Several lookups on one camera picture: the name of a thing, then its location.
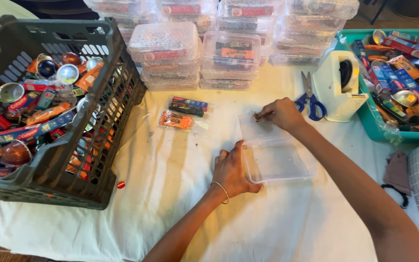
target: dark green plastic crate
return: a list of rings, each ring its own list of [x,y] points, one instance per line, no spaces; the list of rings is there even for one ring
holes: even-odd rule
[[[108,18],[104,21],[17,20],[4,15],[0,24],[0,85],[24,81],[25,68],[40,53],[49,54],[58,61],[67,51],[86,60],[90,57],[104,60],[101,73],[89,87],[89,104],[66,126],[68,133],[52,144],[42,146],[31,164],[0,178],[0,200],[105,209],[115,188],[116,176],[111,165],[122,132],[132,107],[141,103],[146,91],[126,52],[117,23]],[[108,112],[113,98],[119,105],[112,106],[113,110]],[[102,113],[99,120],[92,123],[90,116],[96,104],[100,104]],[[0,102],[0,112],[7,106]],[[73,175],[65,170],[87,124],[94,127],[95,134],[92,141],[81,148],[85,156],[78,157],[81,165]],[[105,146],[108,136],[113,140],[109,149]],[[96,156],[90,153],[94,141],[101,144]],[[90,171],[82,168],[88,155],[94,160]],[[79,178],[80,171],[85,171],[89,178]]]

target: table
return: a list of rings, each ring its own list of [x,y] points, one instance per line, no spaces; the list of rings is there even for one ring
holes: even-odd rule
[[[247,92],[147,92],[143,103],[132,110],[113,164],[118,180],[126,186],[115,191],[108,208],[94,211],[0,201],[0,246],[56,260],[143,259],[204,194],[219,150],[230,150],[241,138],[237,115],[260,110],[277,98],[299,97],[303,93],[301,70],[313,72],[315,68],[268,64]],[[173,95],[208,102],[208,121],[190,132],[158,126]],[[356,115],[349,123],[324,119],[310,123],[382,183],[386,157],[395,149],[371,141]],[[183,261],[376,261],[363,222],[322,167],[320,170],[324,179],[314,187],[308,219],[294,253],[288,254],[282,245],[289,235],[284,222],[292,215],[287,203],[297,199],[278,185],[219,206],[196,233]],[[412,197],[409,201],[406,212],[419,229],[415,201]]]

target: blue scissors handle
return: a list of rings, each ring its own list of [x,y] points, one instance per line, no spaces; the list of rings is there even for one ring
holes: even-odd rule
[[[316,107],[319,107],[321,110],[321,115],[316,115]],[[308,116],[313,121],[319,121],[323,119],[323,117],[326,115],[326,107],[316,99],[316,96],[313,94],[310,97],[310,115]]]
[[[298,111],[301,113],[305,109],[306,99],[308,95],[306,93],[303,94],[300,98],[295,100],[295,104],[298,105]]]

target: person's right hand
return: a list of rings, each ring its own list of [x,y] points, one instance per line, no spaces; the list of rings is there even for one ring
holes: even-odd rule
[[[295,103],[289,98],[277,99],[265,105],[259,115],[287,132],[307,124]]]

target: hand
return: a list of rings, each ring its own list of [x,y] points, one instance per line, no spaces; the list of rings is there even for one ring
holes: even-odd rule
[[[242,173],[242,150],[243,140],[236,143],[234,149],[230,152],[221,150],[219,156],[214,160],[213,181],[218,182],[226,190],[229,198],[236,195],[250,192],[258,193],[264,186],[261,184],[253,184],[247,181]],[[216,183],[212,183],[214,190],[220,190],[227,199],[224,190]]]
[[[289,98],[277,99],[271,104],[265,105],[259,115],[287,132],[308,124],[295,103]]]

